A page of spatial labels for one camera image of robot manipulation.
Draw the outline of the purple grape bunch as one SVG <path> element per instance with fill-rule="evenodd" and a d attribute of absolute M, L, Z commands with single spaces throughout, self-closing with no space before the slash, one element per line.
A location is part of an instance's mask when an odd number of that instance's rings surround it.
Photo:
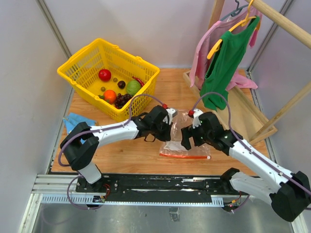
<path fill-rule="evenodd" d="M 121 109 L 132 97 L 130 94 L 118 95 L 114 102 L 115 107 Z"/>

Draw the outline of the green cabbage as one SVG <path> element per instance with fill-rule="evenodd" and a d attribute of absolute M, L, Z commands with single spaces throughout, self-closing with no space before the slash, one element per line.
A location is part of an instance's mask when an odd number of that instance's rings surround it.
<path fill-rule="evenodd" d="M 126 86 L 126 93 L 130 95 L 135 95 L 141 89 L 141 84 L 136 81 L 130 81 Z"/>

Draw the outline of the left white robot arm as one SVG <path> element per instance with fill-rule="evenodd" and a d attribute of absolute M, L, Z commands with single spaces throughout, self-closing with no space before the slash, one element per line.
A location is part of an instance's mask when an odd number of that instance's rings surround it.
<path fill-rule="evenodd" d="M 176 115 L 176 109 L 157 105 L 150 112 L 133 116 L 121 123 L 106 126 L 78 123 L 61 143 L 60 154 L 65 156 L 72 170 L 85 178 L 88 188 L 99 192 L 104 187 L 104 180 L 100 170 L 92 162 L 97 148 L 123 140 L 146 140 L 149 135 L 154 140 L 170 141 L 173 118 Z"/>

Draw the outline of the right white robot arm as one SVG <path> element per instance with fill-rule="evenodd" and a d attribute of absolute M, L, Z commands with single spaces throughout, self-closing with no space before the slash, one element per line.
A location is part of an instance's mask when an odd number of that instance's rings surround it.
<path fill-rule="evenodd" d="M 311 203 L 311 188 L 306 174 L 283 168 L 262 155 L 235 131 L 224 130 L 214 113 L 195 109 L 188 115 L 192 124 L 181 130 L 181 144 L 185 149 L 191 149 L 192 138 L 195 146 L 208 144 L 240 161 L 258 176 L 254 178 L 238 169 L 229 169 L 221 176 L 220 182 L 225 194 L 236 190 L 252 195 L 271 205 L 274 212 L 287 222 L 293 222 L 307 209 Z"/>

